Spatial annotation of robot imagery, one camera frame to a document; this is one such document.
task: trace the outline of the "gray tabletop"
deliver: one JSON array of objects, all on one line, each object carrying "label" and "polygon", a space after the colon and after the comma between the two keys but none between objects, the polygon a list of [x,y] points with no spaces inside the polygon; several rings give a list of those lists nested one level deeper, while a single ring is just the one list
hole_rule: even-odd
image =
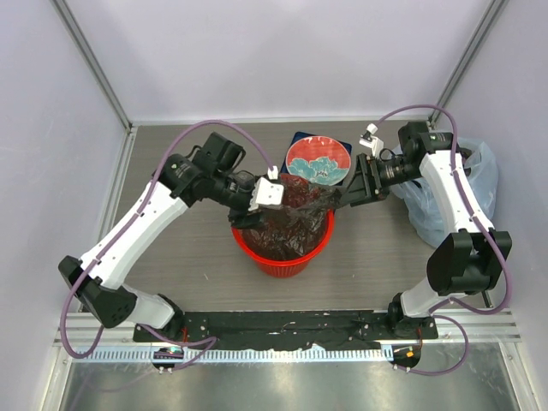
[{"label": "gray tabletop", "polygon": [[[402,122],[379,130],[385,146],[397,143]],[[282,164],[293,134],[328,135],[360,150],[363,122],[292,122],[242,125]],[[158,161],[181,127],[139,128],[122,190],[118,218],[136,201]],[[212,130],[242,143],[241,165],[265,173],[259,154],[243,138],[224,128],[204,128],[183,141],[178,152],[203,144]],[[169,296],[185,310],[291,310],[386,308],[392,297],[413,287],[426,274],[432,248],[415,233],[403,202],[386,201],[337,211],[336,226],[325,250],[299,275],[277,279],[262,273],[235,244],[228,210],[209,200],[195,204],[142,255],[128,283]]]}]

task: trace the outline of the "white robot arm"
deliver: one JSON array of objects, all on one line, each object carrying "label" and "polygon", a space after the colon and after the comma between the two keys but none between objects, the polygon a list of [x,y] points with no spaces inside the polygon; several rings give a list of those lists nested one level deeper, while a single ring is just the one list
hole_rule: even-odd
[{"label": "white robot arm", "polygon": [[473,217],[486,228],[505,259],[512,241],[508,232],[496,231],[481,210],[468,184],[459,152],[456,169],[452,169],[452,133],[431,132],[426,122],[409,122],[398,132],[402,154],[381,159],[381,152],[375,147],[382,145],[377,142],[378,138],[369,135],[375,130],[376,127],[368,129],[362,136],[360,143],[371,150],[372,156],[357,156],[356,172],[342,195],[342,206],[384,200],[390,186],[424,177],[432,188],[445,232],[449,233],[428,260],[426,278],[414,288],[396,295],[389,305],[395,328],[399,322],[407,322],[413,327],[413,323],[429,317],[429,310],[439,302],[450,297],[483,293],[495,287],[500,277],[501,265],[470,217],[454,173],[461,177],[463,191],[474,210]]},{"label": "white robot arm", "polygon": [[[182,312],[167,297],[149,295],[125,284],[135,261],[156,237],[197,200],[209,198],[228,206],[233,226],[260,223],[260,206],[276,207],[282,202],[283,186],[246,171],[234,172],[245,156],[241,146],[213,133],[203,147],[195,147],[193,158],[174,154],[169,157],[158,182],[139,212],[152,183],[116,227],[99,244],[79,259],[67,256],[59,271],[69,286],[97,256],[97,264],[76,292],[78,299],[105,328],[122,321],[150,325],[169,339],[181,333]],[[120,235],[130,219],[133,223]],[[116,242],[106,251],[106,244]]]}]

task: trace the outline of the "enclosure panel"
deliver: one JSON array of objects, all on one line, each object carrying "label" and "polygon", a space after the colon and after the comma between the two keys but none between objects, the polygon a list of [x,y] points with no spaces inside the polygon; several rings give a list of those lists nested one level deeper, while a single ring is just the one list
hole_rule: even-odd
[{"label": "enclosure panel", "polygon": [[461,136],[487,141],[497,155],[494,221],[514,241],[511,308],[541,382],[548,378],[547,13],[542,0],[509,2],[449,105]]},{"label": "enclosure panel", "polygon": [[438,99],[489,0],[69,0],[131,119],[373,116]]},{"label": "enclosure panel", "polygon": [[0,5],[2,409],[35,409],[67,286],[98,234],[123,130],[49,2]]}]

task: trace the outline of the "plate with blue pattern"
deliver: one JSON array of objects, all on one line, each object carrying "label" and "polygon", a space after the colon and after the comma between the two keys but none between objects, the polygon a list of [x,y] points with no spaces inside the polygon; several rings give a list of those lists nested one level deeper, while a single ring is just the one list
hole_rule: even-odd
[{"label": "plate with blue pattern", "polygon": [[347,149],[337,140],[314,135],[296,141],[289,148],[285,163],[293,176],[333,186],[346,177],[351,159]]}]

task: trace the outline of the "metal frame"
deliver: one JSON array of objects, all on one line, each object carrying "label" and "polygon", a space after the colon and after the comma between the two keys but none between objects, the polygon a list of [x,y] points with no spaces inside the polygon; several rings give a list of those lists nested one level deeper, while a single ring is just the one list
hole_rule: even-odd
[{"label": "metal frame", "polygon": [[[477,56],[480,47],[484,44],[487,34],[492,30],[497,21],[497,18],[503,12],[504,6],[508,3],[509,0],[491,0],[489,6],[485,10],[485,13],[479,21],[479,25],[476,27],[472,38],[468,42],[466,49],[462,53],[459,63],[456,65],[449,81],[445,85],[444,90],[438,100],[438,105],[440,107],[447,107],[447,104],[455,94],[456,88],[459,86],[462,78],[467,73],[468,69],[474,58]],[[434,111],[429,119],[431,123],[435,124],[441,113],[439,111]]]},{"label": "metal frame", "polygon": [[64,348],[55,347],[54,355],[56,357],[51,367],[51,373],[46,385],[41,411],[58,411],[61,407],[65,387],[69,381],[70,367],[72,358]]},{"label": "metal frame", "polygon": [[103,69],[101,68],[97,58],[95,57],[95,54],[93,53],[92,47],[87,42],[86,36],[84,36],[84,33],[80,29],[80,25],[72,14],[70,7],[67,5],[67,2],[65,0],[50,1],[57,13],[59,14],[59,17],[61,18],[64,26],[67,28],[70,37],[72,38],[72,40],[76,44],[76,47],[84,58],[87,67],[92,72],[93,77],[95,77],[98,86],[103,91],[105,97],[107,98],[110,105],[112,106],[112,109],[118,116],[118,119],[122,123],[124,129],[129,132],[129,130],[132,128],[131,121],[129,121],[128,115],[123,109],[120,100],[114,93],[112,86],[110,85],[106,75],[104,74]]},{"label": "metal frame", "polygon": [[[257,124],[257,123],[276,123],[276,122],[374,122],[378,120],[379,116],[302,116],[302,117],[255,117],[255,118],[223,118],[226,122],[233,122],[236,124]],[[421,120],[427,120],[427,114],[417,115],[396,115],[390,118],[391,120],[405,120],[410,122],[417,122]],[[134,126],[191,126],[196,122],[205,120],[204,118],[195,118],[183,121],[135,121]]]},{"label": "metal frame", "polygon": [[520,409],[524,411],[540,410],[539,398],[535,394],[533,380],[525,367],[523,345],[501,342],[499,346]]}]

